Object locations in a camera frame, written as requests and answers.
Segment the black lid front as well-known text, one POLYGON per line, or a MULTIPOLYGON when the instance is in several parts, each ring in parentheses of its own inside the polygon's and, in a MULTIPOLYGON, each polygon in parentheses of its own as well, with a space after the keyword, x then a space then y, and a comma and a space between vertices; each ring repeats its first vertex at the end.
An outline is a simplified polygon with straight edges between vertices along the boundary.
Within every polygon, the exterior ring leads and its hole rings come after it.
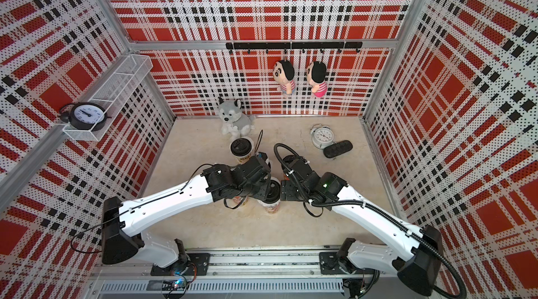
POLYGON ((268 184, 264 186, 257 194, 257 200, 272 205, 280 200, 281 184, 276 178, 271 178, 268 184))

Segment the black cup lid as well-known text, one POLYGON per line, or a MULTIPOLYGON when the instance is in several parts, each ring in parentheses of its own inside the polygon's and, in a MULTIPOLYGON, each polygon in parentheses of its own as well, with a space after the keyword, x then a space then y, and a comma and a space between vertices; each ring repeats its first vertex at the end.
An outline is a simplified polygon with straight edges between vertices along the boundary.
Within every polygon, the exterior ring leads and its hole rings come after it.
POLYGON ((231 153, 238 158, 250 156, 254 149, 253 142, 248 137, 235 139, 230 144, 231 153))

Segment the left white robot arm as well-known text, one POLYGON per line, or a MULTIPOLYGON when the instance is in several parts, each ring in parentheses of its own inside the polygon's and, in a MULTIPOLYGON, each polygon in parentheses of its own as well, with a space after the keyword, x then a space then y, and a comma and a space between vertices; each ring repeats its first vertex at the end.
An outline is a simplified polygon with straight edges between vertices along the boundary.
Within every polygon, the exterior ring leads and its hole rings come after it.
POLYGON ((188 209, 240 196, 265 201, 271 183, 265 153, 231 167, 211 165, 187 182, 153 195, 121 201, 105 200, 102 209, 102 263, 114 265, 131 258, 166 268, 184 256, 179 243, 149 232, 160 221, 188 209))

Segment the yellow-red paper cup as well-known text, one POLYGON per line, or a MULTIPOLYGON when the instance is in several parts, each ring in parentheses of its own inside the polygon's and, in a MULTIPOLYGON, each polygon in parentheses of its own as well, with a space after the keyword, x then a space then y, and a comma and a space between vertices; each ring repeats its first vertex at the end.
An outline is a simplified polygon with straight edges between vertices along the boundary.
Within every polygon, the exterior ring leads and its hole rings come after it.
POLYGON ((244 163, 246 163, 250 158, 252 157, 252 154, 247 154, 245 156, 236 156, 235 159, 237 160, 237 162, 242 165, 244 163))

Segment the red paper cup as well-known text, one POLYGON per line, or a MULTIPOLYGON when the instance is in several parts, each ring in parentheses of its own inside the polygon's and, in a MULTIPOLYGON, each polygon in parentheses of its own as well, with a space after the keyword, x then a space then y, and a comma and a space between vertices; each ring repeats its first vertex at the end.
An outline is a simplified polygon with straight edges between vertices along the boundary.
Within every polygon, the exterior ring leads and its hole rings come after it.
POLYGON ((244 206, 247 203, 248 200, 249 200, 249 198, 247 196, 245 196, 245 197, 239 197, 238 196, 238 197, 233 198, 233 202, 235 204, 234 208, 244 206))
POLYGON ((275 214, 280 209, 280 201, 271 203, 271 204, 263 204, 264 209, 269 214, 275 214))

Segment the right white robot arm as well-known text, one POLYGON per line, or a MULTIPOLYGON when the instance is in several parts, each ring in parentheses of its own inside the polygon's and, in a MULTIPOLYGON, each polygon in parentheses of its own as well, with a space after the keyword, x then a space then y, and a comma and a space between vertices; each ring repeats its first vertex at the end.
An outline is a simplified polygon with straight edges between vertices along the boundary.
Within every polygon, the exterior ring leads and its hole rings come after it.
POLYGON ((330 209, 357 223, 382 241, 381 246, 347 240, 338 262, 342 267, 368 268, 396 275, 410 290, 445 298, 466 298, 467 288, 457 269, 444 256, 443 238, 430 225, 419 227, 373 204, 339 176, 319 176, 308 161, 294 155, 281 160, 289 187, 306 207, 330 209))

